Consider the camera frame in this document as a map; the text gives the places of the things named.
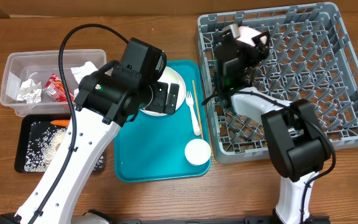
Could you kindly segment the white napkin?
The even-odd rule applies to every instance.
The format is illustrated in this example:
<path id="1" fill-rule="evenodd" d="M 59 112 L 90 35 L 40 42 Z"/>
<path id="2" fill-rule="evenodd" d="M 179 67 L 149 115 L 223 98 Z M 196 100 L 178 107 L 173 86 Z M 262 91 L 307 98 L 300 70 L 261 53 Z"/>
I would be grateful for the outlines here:
<path id="1" fill-rule="evenodd" d="M 82 65 L 80 67 L 71 67 L 71 72 L 72 72 L 77 84 L 80 84 L 80 82 L 82 81 L 82 79 L 85 76 L 90 75 L 97 70 L 98 69 L 96 68 L 94 63 L 92 63 L 90 61 L 87 61 L 84 65 Z"/>

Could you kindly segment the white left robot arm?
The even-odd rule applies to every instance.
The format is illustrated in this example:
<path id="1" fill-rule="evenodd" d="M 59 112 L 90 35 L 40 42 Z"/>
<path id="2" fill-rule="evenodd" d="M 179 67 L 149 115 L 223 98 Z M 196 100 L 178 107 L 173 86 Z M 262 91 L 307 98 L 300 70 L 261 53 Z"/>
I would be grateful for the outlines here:
<path id="1" fill-rule="evenodd" d="M 122 58 L 82 78 L 65 137 L 35 190 L 0 223 L 71 223 L 83 187 L 107 145 L 139 109 L 173 114 L 174 84 L 160 82 L 167 56 L 131 38 Z"/>

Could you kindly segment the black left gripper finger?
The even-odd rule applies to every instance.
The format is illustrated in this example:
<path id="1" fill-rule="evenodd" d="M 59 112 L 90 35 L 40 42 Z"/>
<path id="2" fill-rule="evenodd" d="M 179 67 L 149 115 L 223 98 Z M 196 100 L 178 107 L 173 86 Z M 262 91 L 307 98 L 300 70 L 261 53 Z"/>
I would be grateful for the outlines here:
<path id="1" fill-rule="evenodd" d="M 164 107 L 167 101 L 168 84 L 164 82 L 157 82 L 154 85 L 154 111 L 164 113 Z"/>
<path id="2" fill-rule="evenodd" d="M 165 113 L 174 114 L 177 106 L 177 98 L 179 92 L 179 84 L 171 83 L 170 89 L 167 96 L 167 103 L 165 104 Z"/>

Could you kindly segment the red snack wrapper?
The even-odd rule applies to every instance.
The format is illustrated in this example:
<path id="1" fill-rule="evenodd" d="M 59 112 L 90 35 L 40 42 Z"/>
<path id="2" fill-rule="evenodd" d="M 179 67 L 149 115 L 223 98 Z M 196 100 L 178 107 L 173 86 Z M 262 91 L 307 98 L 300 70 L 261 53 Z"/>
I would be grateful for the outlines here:
<path id="1" fill-rule="evenodd" d="M 47 95 L 52 97 L 55 101 L 64 102 L 67 101 L 65 89 L 63 87 L 62 80 L 56 74 L 52 74 L 44 86 L 44 91 Z"/>

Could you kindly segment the orange carrot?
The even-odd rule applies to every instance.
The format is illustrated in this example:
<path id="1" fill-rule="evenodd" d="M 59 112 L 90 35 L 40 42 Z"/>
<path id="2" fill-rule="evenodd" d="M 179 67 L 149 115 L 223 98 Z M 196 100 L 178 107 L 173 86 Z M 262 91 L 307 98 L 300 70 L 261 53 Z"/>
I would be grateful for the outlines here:
<path id="1" fill-rule="evenodd" d="M 53 120 L 50 122 L 50 124 L 52 124 L 54 126 L 68 127 L 70 124 L 70 120 L 69 119 Z"/>

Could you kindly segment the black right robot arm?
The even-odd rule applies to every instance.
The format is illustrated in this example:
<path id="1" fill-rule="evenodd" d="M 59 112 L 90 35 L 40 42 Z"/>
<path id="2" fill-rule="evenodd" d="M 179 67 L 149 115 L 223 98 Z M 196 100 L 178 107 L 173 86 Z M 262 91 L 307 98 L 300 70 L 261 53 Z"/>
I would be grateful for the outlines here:
<path id="1" fill-rule="evenodd" d="M 270 223 L 329 223 L 314 217 L 309 202 L 314 182 L 330 173 L 325 161 L 336 162 L 312 104 L 305 99 L 279 100 L 260 92 L 246 79 L 248 69 L 270 55 L 270 34 L 229 25 L 213 35 L 212 97 L 232 112 L 262 125 L 270 160 L 281 176 L 280 196 Z"/>

